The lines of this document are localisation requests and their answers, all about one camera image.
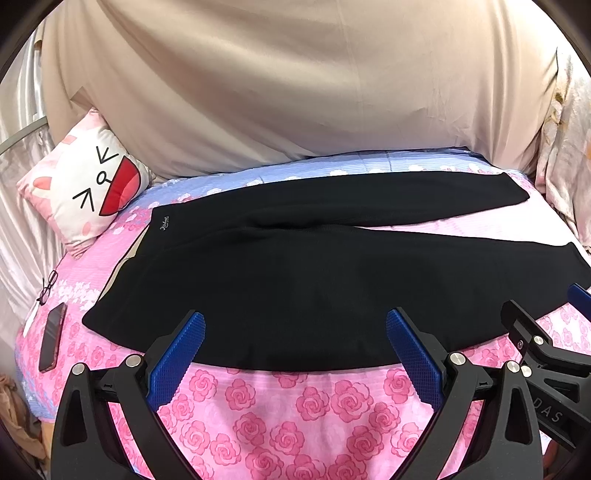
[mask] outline pink rose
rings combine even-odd
[[[507,335],[499,338],[499,351],[503,356],[503,361],[514,360],[517,355],[517,348]]]
[[[69,335],[70,340],[73,340],[74,337],[76,335],[78,335],[79,331],[80,331],[80,323],[78,323],[78,322],[73,323],[72,326],[70,327],[70,335]]]
[[[271,445],[285,455],[297,455],[304,446],[304,434],[297,429],[292,421],[285,421],[271,430]]]
[[[378,402],[374,405],[374,411],[369,414],[369,424],[380,433],[388,433],[400,424],[400,412],[396,407]]]
[[[582,315],[579,316],[579,330],[583,336],[587,336],[589,333],[589,321]]]
[[[76,353],[76,342],[70,342],[70,345],[68,345],[67,356],[74,356],[75,353]]]
[[[203,455],[205,449],[209,447],[209,434],[205,431],[205,424],[199,420],[185,423],[179,440],[197,455]]]
[[[570,323],[571,313],[566,308],[560,309],[560,318],[568,325]]]
[[[276,480],[281,477],[283,462],[269,450],[256,447],[246,456],[246,468],[252,480]]]
[[[307,455],[297,455],[285,470],[287,480],[321,480],[326,474],[325,465]]]
[[[384,392],[395,404],[405,403],[414,395],[413,383],[410,381],[404,368],[388,370],[384,380]]]
[[[293,388],[298,383],[306,381],[308,374],[298,374],[289,372],[273,372],[273,377],[279,380],[281,388]]]
[[[163,405],[158,409],[158,416],[160,417],[160,420],[162,420],[162,424],[168,430],[169,434],[173,434],[177,431],[177,417],[173,415],[167,405]]]
[[[553,328],[552,321],[549,317],[542,317],[538,320],[538,325],[540,325],[546,333],[550,333]]]
[[[197,370],[189,380],[189,390],[193,392],[193,400],[202,402],[213,398],[217,392],[217,379],[205,370]]]
[[[226,400],[231,410],[244,410],[252,407],[255,400],[256,391],[241,378],[232,382],[232,386],[226,389]]]
[[[462,436],[464,437],[464,444],[466,445],[466,448],[472,441],[474,431],[476,430],[476,425],[478,424],[478,418],[480,417],[480,412],[482,411],[482,404],[483,402],[481,401],[472,402],[470,410],[468,410],[468,415],[466,415],[466,420],[464,421],[464,426],[462,427]]]
[[[76,360],[78,360],[79,362],[83,362],[86,360],[87,356],[88,348],[86,347],[85,343],[81,343],[78,347],[78,350],[76,350],[76,353],[74,354],[74,358],[76,358]]]
[[[96,368],[100,365],[103,361],[103,357],[105,356],[105,351],[100,347],[96,347],[90,356],[90,367]]]
[[[64,389],[63,388],[56,388],[56,387],[54,387],[53,393],[51,394],[51,401],[53,402],[53,404],[55,405],[56,408],[60,404],[61,395],[63,393],[64,393]]]
[[[347,439],[347,450],[355,460],[360,462],[370,460],[383,449],[382,434],[376,430],[370,430],[364,425],[355,427],[353,435]]]
[[[267,431],[267,427],[265,426],[265,422],[254,413],[248,412],[234,423],[233,430],[240,442],[250,443],[258,447],[265,441],[264,434]]]
[[[581,337],[581,350],[586,355],[591,354],[591,345],[589,344],[589,341],[585,337]]]
[[[66,366],[66,357],[62,355],[57,360],[56,367],[49,372],[49,380],[53,380],[59,372],[64,370],[65,366]]]
[[[138,473],[140,475],[143,475],[147,478],[154,478],[152,472],[150,472],[150,469],[148,468],[148,465],[146,465],[146,461],[141,455],[138,455],[136,458],[135,467],[138,469]]]
[[[563,347],[563,345],[562,345],[562,339],[560,338],[560,334],[558,332],[556,332],[556,331],[552,332],[551,337],[552,337],[553,345],[555,347],[557,347],[557,348],[562,348]]]
[[[330,411],[329,396],[314,387],[306,387],[295,401],[295,407],[305,421],[318,420]]]
[[[501,360],[492,350],[489,350],[488,348],[483,348],[481,354],[482,354],[482,362],[480,363],[481,365],[484,365],[486,367],[500,367],[501,366],[501,363],[502,363]]]
[[[406,423],[402,430],[395,432],[390,439],[392,454],[399,457],[406,457],[417,443],[423,431],[416,423]]]
[[[209,444],[209,451],[213,456],[213,461],[218,465],[236,465],[242,460],[240,445],[230,440],[230,437],[224,433],[217,434],[217,438]]]
[[[364,463],[355,463],[349,455],[337,455],[335,462],[329,467],[329,480],[365,480]]]
[[[466,348],[465,350],[462,350],[462,353],[464,355],[466,355],[468,358],[471,358],[476,353],[476,349],[475,348]]]
[[[202,480],[213,480],[213,474],[215,473],[213,468],[205,463],[201,457],[193,457],[191,459],[191,466]]]
[[[194,405],[184,393],[173,400],[172,410],[178,421],[188,420],[193,416]]]
[[[119,432],[119,436],[122,440],[130,441],[134,439],[134,436],[131,434],[131,430],[129,429],[129,425],[127,425],[127,420],[125,417],[121,417],[117,424],[117,432]]]
[[[105,368],[113,368],[117,365],[119,365],[119,362],[117,361],[116,355],[111,355],[109,359],[105,362]]]
[[[365,384],[352,384],[349,380],[335,383],[335,394],[330,398],[333,411],[346,423],[359,420],[373,403],[374,399]]]
[[[572,346],[573,344],[573,334],[570,333],[569,330],[566,328],[562,330],[562,338],[564,339],[564,344],[566,346]]]
[[[135,462],[137,460],[138,454],[135,453],[134,448],[131,446],[130,443],[128,442],[121,442],[123,444],[123,451],[125,452],[125,454],[127,455],[127,458],[129,459],[129,462],[131,463],[131,465],[135,465]]]

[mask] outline white satin curtain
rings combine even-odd
[[[0,143],[44,113],[41,93],[43,24],[0,83]],[[54,232],[16,188],[17,181],[54,147],[45,125],[0,154],[0,371],[14,374],[14,345],[41,289],[63,256]]]

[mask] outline cartoon face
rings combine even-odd
[[[84,137],[94,137],[95,149]],[[33,182],[34,194],[49,199],[57,227],[68,238],[102,232],[112,221],[108,217],[146,187],[137,165],[110,130],[91,129],[75,140],[52,176]]]

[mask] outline black eyes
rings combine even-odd
[[[103,153],[102,155],[100,154],[100,150],[99,150],[99,146],[96,146],[96,155],[99,157],[99,163],[102,165],[103,163],[105,163],[108,160],[111,160],[112,158],[116,158],[119,157],[119,154],[116,153],[115,155],[111,155],[110,157],[107,157],[107,153],[109,152],[109,147],[107,147],[105,149],[105,153]],[[105,171],[100,171],[99,174],[96,176],[96,183],[98,185],[102,185],[104,184],[104,182],[107,183],[111,183],[111,180],[109,180],[107,178],[107,172]],[[80,205],[80,208],[84,208],[84,204],[86,203],[86,200],[88,199],[89,203],[90,203],[90,209],[94,212],[95,211],[95,204],[92,201],[92,192],[90,190],[90,187],[88,187],[85,190],[82,190],[80,193],[77,193],[76,195],[74,195],[72,197],[72,200],[76,200],[78,197],[84,195],[83,199],[82,199],[82,204]]]

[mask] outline bed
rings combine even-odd
[[[68,255],[62,259],[48,302],[39,308],[26,336],[20,332],[17,363],[33,413],[45,423],[54,421],[69,370],[75,363],[85,362],[91,369],[114,367],[132,353],[86,329],[81,318],[98,299],[116,263],[149,223],[152,208],[272,181],[422,170],[473,174],[502,171],[462,149],[378,151],[175,179],[148,189],[118,215],[81,259]],[[528,191],[527,202],[420,225],[385,228],[550,245],[575,242],[589,262],[570,229],[530,181],[517,171],[507,172]],[[41,374],[37,364],[45,318],[63,301],[68,304],[68,311],[57,368]],[[590,326],[570,305],[538,322],[555,346],[591,354]],[[465,354],[472,362],[491,367],[518,359],[506,337],[470,348]],[[479,409],[480,404],[474,403],[442,476],[459,467]],[[121,409],[111,405],[111,412],[132,466],[151,477]],[[172,402],[158,413],[204,480],[385,480],[413,448],[432,412],[429,405],[419,401],[400,365],[288,374],[192,364]]]

